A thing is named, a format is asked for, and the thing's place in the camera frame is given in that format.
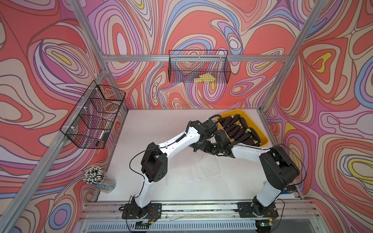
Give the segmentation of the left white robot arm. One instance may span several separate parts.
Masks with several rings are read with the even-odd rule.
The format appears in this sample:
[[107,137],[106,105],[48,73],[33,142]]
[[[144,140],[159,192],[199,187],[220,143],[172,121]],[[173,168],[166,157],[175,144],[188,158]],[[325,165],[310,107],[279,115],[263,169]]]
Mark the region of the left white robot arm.
[[142,188],[134,197],[135,204],[143,209],[151,203],[151,194],[156,182],[162,180],[168,172],[168,162],[190,145],[198,146],[210,139],[217,131],[217,123],[208,119],[205,122],[190,121],[186,129],[172,139],[160,143],[150,143],[141,160]]

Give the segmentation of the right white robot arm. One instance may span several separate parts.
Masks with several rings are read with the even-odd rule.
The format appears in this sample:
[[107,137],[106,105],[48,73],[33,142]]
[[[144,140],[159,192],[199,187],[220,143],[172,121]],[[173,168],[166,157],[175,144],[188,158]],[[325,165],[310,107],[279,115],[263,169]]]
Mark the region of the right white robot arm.
[[258,163],[266,176],[261,191],[253,198],[251,209],[254,215],[263,216],[276,198],[292,183],[300,171],[285,150],[279,146],[262,148],[259,139],[244,134],[231,139],[224,130],[214,134],[215,141],[206,141],[204,152]]

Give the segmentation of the yellow plastic tray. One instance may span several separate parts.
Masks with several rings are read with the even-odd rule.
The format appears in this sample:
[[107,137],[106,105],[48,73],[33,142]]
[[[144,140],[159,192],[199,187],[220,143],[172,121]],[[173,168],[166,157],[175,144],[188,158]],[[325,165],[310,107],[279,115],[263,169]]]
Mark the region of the yellow plastic tray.
[[[228,117],[230,115],[240,114],[241,117],[245,118],[249,127],[253,128],[259,135],[261,144],[256,141],[255,138],[251,136],[249,132],[247,132],[243,126],[241,125],[240,119],[235,123],[226,128],[223,128],[220,123],[218,122],[219,119]],[[243,110],[232,110],[226,113],[221,114],[217,117],[218,128],[223,129],[228,137],[230,138],[231,142],[235,143],[242,143],[248,146],[257,146],[257,147],[266,147],[269,145],[269,139],[265,135],[265,133],[257,126],[257,124],[249,117],[249,115]]]

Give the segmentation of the yellow item in basket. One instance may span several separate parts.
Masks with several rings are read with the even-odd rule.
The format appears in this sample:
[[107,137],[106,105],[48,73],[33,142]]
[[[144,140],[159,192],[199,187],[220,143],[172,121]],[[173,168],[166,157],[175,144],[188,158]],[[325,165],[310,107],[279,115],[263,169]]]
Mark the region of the yellow item in basket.
[[215,81],[216,78],[210,73],[199,75],[197,78],[193,79],[194,83],[214,83]]

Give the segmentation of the clear cup of sticks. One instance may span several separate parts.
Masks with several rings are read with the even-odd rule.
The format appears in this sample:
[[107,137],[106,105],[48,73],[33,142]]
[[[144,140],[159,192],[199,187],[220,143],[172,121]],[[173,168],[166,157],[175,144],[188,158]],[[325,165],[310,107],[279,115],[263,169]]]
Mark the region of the clear cup of sticks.
[[112,192],[117,185],[116,180],[101,167],[91,167],[86,170],[83,181],[104,193]]

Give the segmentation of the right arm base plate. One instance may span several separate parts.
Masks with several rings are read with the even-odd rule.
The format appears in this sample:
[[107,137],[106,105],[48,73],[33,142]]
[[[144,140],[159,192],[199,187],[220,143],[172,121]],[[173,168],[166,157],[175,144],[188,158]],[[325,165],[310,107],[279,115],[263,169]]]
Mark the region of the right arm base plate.
[[263,207],[260,203],[239,202],[237,203],[237,210],[241,218],[273,218],[279,217],[275,203],[267,207]]

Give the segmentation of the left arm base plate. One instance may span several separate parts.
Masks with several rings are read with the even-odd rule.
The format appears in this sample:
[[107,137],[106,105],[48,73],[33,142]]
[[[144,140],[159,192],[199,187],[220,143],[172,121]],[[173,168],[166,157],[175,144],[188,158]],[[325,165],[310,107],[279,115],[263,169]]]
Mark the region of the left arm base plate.
[[162,204],[160,203],[150,203],[144,208],[138,207],[138,205],[133,203],[125,204],[120,207],[119,210],[122,211],[122,219],[159,219],[161,218]]

